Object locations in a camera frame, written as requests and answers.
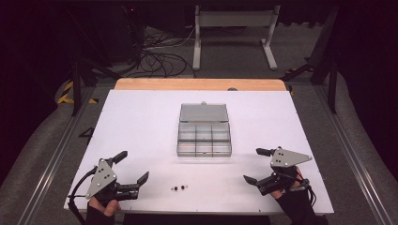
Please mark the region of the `person's right hand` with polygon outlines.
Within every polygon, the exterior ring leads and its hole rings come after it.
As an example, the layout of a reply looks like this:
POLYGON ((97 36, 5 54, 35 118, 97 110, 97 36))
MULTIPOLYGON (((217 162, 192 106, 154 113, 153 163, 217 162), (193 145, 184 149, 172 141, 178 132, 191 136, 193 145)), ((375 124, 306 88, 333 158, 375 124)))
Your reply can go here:
POLYGON ((307 188, 303 186, 304 178, 299 168, 296 168, 295 176, 296 179, 290 187, 278 189, 270 193, 271 197, 278 203, 294 204, 309 202, 309 193, 307 188))

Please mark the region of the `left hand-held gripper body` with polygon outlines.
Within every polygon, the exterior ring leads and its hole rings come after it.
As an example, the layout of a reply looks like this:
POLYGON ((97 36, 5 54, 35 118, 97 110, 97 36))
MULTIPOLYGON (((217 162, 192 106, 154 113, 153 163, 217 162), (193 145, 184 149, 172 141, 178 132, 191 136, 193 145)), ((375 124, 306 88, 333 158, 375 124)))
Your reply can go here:
POLYGON ((89 200, 95 197, 100 203, 109 203, 112 200, 127 201, 136 200, 139 195, 138 184, 120 185, 117 175, 113 171, 113 165, 120 159, 102 158, 91 180, 91 184, 85 197, 89 200))

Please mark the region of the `clear plastic compartment box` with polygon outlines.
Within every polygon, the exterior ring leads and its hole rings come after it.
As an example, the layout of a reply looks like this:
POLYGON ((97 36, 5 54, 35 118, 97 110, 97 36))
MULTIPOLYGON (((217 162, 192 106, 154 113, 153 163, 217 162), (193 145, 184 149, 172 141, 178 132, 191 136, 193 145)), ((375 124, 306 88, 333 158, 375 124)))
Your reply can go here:
POLYGON ((230 157, 232 141, 226 105, 183 103, 176 152, 179 157, 230 157))

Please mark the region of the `person's left hand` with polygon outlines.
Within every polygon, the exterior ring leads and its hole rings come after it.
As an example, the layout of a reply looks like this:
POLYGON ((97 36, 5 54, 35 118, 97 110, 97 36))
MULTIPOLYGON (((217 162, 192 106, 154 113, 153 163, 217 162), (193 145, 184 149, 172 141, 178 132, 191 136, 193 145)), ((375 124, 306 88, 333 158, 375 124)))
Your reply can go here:
POLYGON ((88 202, 90 207, 93 207, 100 211, 106 217, 111 217, 116 211, 121 209, 120 204, 117 200, 111 200, 106 206, 103 206, 95 197, 92 197, 88 202))

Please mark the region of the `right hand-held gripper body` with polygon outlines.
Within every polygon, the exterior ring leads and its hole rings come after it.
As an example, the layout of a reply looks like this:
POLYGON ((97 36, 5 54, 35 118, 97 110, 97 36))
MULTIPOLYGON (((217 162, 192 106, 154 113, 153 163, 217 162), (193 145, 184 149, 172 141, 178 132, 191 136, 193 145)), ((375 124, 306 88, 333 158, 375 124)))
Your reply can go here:
POLYGON ((267 195, 278 189, 289 188, 296 179, 295 171, 297 166, 312 159, 311 156, 305 154, 281 147, 276 148, 269 163, 273 173, 271 176, 258 181, 257 187, 260 193, 267 195))

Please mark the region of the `aluminium floor rail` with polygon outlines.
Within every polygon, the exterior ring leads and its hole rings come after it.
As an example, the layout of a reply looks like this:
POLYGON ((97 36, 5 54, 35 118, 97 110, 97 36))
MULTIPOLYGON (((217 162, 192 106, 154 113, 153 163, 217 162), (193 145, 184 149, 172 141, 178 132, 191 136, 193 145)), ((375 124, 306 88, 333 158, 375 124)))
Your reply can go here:
POLYGON ((54 180, 55 174, 59 168, 61 160, 63 159, 64 155, 66 154, 67 147, 69 146, 70 137, 76 128, 83 111, 88 104, 89 99, 92 97, 94 92, 94 87, 87 87, 83 91, 83 96, 80 98, 81 106, 77 110, 77 112, 71 116, 68 120, 67 126, 64 129, 62 136, 54 149, 54 153, 52 157, 49 159, 46 169, 42 173, 39 178, 38 184, 27 204, 23 213, 17 223, 17 225, 31 225, 32 221, 34 220, 37 211, 42 204, 44 197, 54 180))
POLYGON ((314 91, 318 96, 321 104, 323 105, 324 110, 326 111, 333 130, 337 135, 338 141, 343 148, 344 156, 360 186, 363 196, 365 197, 373 212, 377 224, 394 225, 393 219, 391 218, 388 210, 386 209, 384 203, 380 199, 379 194, 377 193, 375 183, 373 182, 370 174, 366 170, 359 156, 355 152, 352 143, 349 141, 344 131, 344 127, 338 118, 338 115, 336 113, 333 113, 330 109, 330 106, 328 104, 328 98, 324 89, 321 86, 315 85, 314 91))

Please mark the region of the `black metal stand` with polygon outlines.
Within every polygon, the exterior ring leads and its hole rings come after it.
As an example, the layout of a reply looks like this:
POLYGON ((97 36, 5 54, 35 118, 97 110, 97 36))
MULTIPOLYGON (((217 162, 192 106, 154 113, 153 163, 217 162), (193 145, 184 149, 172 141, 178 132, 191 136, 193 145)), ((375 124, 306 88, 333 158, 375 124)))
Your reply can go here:
POLYGON ((311 84, 320 85, 326 78, 329 78, 327 103, 332 113, 336 113, 337 64, 333 53, 328 49, 328 45, 338 10, 339 7, 335 6, 330 11, 314 45, 314 49, 310 57, 306 60, 306 64, 297 69, 287 70, 285 75, 281 77, 282 81, 287 82, 303 72, 311 70, 313 72, 313 76, 310 79, 311 84))

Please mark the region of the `black tripod stand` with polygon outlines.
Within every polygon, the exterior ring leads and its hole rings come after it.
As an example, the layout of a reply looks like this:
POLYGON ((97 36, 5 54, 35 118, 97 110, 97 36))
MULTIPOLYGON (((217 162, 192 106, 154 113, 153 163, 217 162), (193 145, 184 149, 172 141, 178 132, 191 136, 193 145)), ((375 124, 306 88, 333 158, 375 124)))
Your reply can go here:
POLYGON ((71 58, 71 80, 73 81, 73 116, 81 110, 84 100, 82 99, 81 82, 88 87, 94 87, 97 83, 96 75, 92 69, 101 72, 105 77, 118 80, 120 75, 104 66, 103 58, 98 46, 88 35, 87 29, 81 20, 70 8, 66 8, 67 22, 67 43, 69 44, 69 57, 71 58))

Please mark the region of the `white metal stand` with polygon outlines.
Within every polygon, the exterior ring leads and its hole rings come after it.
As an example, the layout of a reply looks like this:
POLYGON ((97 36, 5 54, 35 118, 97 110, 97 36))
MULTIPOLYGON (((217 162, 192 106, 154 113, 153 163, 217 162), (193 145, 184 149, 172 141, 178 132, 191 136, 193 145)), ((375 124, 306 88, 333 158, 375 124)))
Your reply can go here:
POLYGON ((205 11, 195 7, 194 49, 192 68, 199 70, 201 65, 201 29, 203 27, 266 27, 268 33, 261 40, 268 66, 272 71, 278 69, 270 43, 280 14, 280 6, 259 11, 205 11))

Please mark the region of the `white table board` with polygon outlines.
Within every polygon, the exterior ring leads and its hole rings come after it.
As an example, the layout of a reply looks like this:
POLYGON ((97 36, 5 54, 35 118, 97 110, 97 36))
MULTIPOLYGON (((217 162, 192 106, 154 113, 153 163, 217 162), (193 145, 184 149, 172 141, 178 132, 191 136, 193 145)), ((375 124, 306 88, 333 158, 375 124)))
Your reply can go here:
POLYGON ((273 198, 261 195, 243 178, 269 176, 269 158, 255 150, 278 146, 306 155, 312 152, 286 91, 113 90, 75 175, 80 187, 75 202, 85 211, 84 195, 90 185, 85 173, 100 159, 127 151, 127 157, 114 166, 118 182, 132 184, 146 172, 149 178, 137 200, 121 203, 125 212, 279 214, 282 210, 273 198), (226 105, 231 157, 177 155, 180 107, 203 101, 226 105))

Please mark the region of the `yellow black hazard tape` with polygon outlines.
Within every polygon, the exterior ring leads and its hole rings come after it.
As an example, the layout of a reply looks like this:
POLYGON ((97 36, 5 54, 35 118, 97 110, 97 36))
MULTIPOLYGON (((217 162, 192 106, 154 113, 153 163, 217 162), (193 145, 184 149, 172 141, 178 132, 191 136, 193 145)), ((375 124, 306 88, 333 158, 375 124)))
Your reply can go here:
POLYGON ((68 81, 61 93, 60 98, 57 100, 58 104, 62 104, 62 103, 74 104, 75 103, 74 99, 69 97, 69 92, 72 90, 72 87, 73 87, 73 81, 68 81))

